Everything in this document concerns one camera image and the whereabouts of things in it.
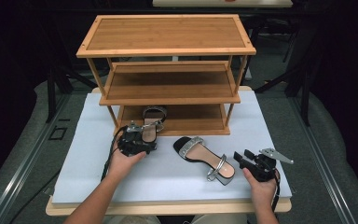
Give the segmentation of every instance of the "human hand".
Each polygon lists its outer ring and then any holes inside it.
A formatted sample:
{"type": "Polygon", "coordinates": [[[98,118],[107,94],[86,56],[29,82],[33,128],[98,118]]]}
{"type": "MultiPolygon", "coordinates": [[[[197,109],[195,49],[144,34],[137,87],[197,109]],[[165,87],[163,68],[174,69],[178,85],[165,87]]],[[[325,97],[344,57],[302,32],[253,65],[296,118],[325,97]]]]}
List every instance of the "human hand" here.
{"type": "MultiPolygon", "coordinates": [[[[255,206],[255,210],[271,209],[272,199],[277,187],[275,178],[267,182],[258,182],[247,168],[243,168],[242,170],[252,189],[252,202],[255,206]]],[[[277,170],[275,171],[275,175],[280,179],[277,170]]]]}
{"type": "Polygon", "coordinates": [[[117,148],[117,141],[113,144],[115,152],[113,153],[112,159],[109,165],[109,176],[114,176],[119,180],[124,179],[126,175],[130,172],[132,166],[140,161],[145,155],[145,152],[138,153],[136,155],[127,157],[117,148]]]}

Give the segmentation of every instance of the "shoe rack shelf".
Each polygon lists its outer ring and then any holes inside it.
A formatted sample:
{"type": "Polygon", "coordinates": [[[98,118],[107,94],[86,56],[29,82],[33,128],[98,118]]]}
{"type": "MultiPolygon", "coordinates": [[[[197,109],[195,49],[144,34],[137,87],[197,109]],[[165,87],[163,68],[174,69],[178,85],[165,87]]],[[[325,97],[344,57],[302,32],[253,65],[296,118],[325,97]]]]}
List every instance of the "shoe rack shelf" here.
{"type": "Polygon", "coordinates": [[[117,128],[134,120],[143,124],[147,105],[166,105],[159,135],[229,134],[228,121],[241,102],[230,65],[242,56],[242,71],[255,48],[238,15],[97,16],[76,56],[86,58],[117,128]],[[227,56],[223,61],[125,62],[112,58],[227,56]],[[103,83],[93,59],[106,58],[110,71],[103,83]],[[224,104],[229,104],[226,112],[224,104]],[[111,105],[120,105],[118,115],[111,105]]]}

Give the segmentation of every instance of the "gray carpet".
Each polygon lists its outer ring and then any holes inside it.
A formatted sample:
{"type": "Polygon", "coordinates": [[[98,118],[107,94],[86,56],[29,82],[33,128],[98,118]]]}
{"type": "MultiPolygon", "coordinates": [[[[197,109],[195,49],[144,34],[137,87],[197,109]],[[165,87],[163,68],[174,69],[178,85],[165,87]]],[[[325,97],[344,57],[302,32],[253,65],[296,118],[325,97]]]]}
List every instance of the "gray carpet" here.
{"type": "MultiPolygon", "coordinates": [[[[287,50],[287,36],[261,36],[257,42],[257,55],[253,57],[250,70],[253,79],[245,85],[253,89],[264,84],[264,80],[273,79],[280,75],[286,66],[282,62],[287,50]]],[[[238,68],[234,61],[233,68],[238,68]]],[[[69,96],[61,95],[63,108],[59,116],[48,126],[45,120],[48,114],[47,85],[41,84],[36,91],[38,102],[33,116],[25,128],[17,145],[13,148],[5,165],[0,171],[0,200],[5,188],[15,175],[24,158],[38,143],[37,136],[44,130],[49,130],[48,137],[60,137],[66,130],[62,140],[42,141],[40,153],[26,176],[25,182],[19,186],[19,191],[13,196],[13,203],[0,207],[0,222],[9,221],[18,214],[14,223],[62,223],[64,217],[49,217],[45,208],[51,189],[65,159],[76,130],[86,93],[90,91],[83,84],[72,80],[76,90],[69,96]]],[[[346,163],[345,146],[336,124],[324,109],[321,102],[313,95],[310,97],[310,127],[304,128],[296,111],[296,99],[286,98],[283,90],[285,84],[279,84],[265,93],[257,94],[263,115],[265,117],[272,140],[277,150],[295,161],[294,165],[283,164],[289,184],[293,191],[292,210],[279,214],[281,223],[358,223],[358,181],[351,167],[346,163]],[[310,143],[311,131],[330,171],[337,181],[342,196],[353,217],[343,221],[337,210],[335,200],[326,186],[323,172],[317,166],[318,159],[313,153],[314,146],[310,143]]]]}

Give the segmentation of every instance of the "black sandal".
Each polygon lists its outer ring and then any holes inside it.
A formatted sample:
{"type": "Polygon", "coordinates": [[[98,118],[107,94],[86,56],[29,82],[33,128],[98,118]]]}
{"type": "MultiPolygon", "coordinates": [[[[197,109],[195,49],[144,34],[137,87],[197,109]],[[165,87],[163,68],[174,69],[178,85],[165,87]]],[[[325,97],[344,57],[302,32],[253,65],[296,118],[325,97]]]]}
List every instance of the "black sandal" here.
{"type": "Polygon", "coordinates": [[[205,145],[200,137],[182,137],[174,144],[173,148],[186,161],[204,162],[211,167],[206,175],[209,181],[216,178],[223,184],[227,185],[235,175],[234,167],[226,162],[227,156],[223,154],[222,158],[216,156],[205,145]]]}
{"type": "Polygon", "coordinates": [[[167,118],[167,107],[150,105],[144,109],[144,130],[142,140],[145,143],[154,143],[157,133],[164,129],[163,122],[167,118]]]}

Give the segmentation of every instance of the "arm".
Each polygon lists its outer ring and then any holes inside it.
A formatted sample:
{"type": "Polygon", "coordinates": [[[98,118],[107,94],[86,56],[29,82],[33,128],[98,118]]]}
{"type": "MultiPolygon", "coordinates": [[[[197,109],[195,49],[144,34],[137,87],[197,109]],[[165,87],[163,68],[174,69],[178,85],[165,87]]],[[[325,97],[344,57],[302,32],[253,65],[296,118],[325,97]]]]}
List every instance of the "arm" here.
{"type": "Polygon", "coordinates": [[[118,184],[144,156],[145,152],[127,157],[116,150],[106,177],[64,223],[102,223],[118,184]]]}
{"type": "Polygon", "coordinates": [[[279,223],[271,208],[271,202],[277,186],[275,179],[271,179],[267,182],[258,182],[246,168],[243,169],[243,174],[251,185],[252,202],[255,206],[257,222],[259,224],[279,223]]]}

